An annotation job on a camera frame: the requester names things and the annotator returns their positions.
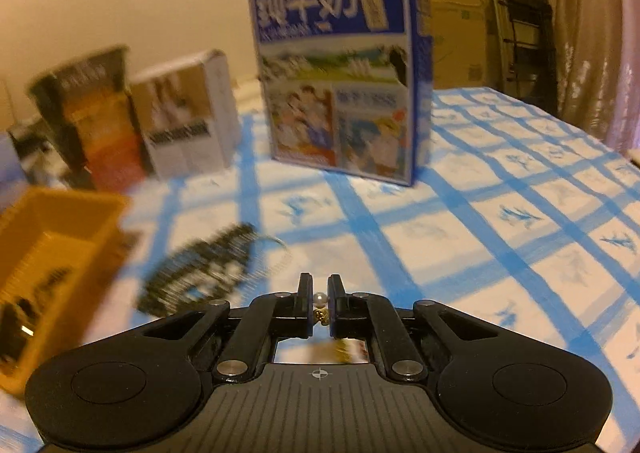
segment brown curtain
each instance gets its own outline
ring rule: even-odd
[[[621,0],[549,0],[558,52],[561,119],[605,140],[616,105]]]

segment blue checkered tablecloth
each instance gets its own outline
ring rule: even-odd
[[[124,225],[142,239],[88,340],[148,321],[132,307],[167,252],[248,221],[291,256],[242,287],[235,305],[295,290],[301,271],[317,290],[340,273],[348,292],[382,293],[396,306],[439,300],[601,368],[614,406],[598,444],[631,451],[640,437],[640,173],[581,130],[491,89],[440,91],[432,117],[430,164],[402,188],[274,162],[264,115],[245,115],[232,169],[134,193]],[[275,266],[283,256],[272,245],[255,259]],[[0,423],[1,450],[39,446],[7,395]]]

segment printed illustration on box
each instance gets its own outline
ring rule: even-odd
[[[429,0],[250,3],[274,158],[410,184]]]
[[[146,133],[180,128],[210,115],[208,103],[193,100],[193,94],[184,89],[178,72],[154,77],[145,83],[145,87],[150,103],[148,108],[145,105],[137,109],[140,124]]]

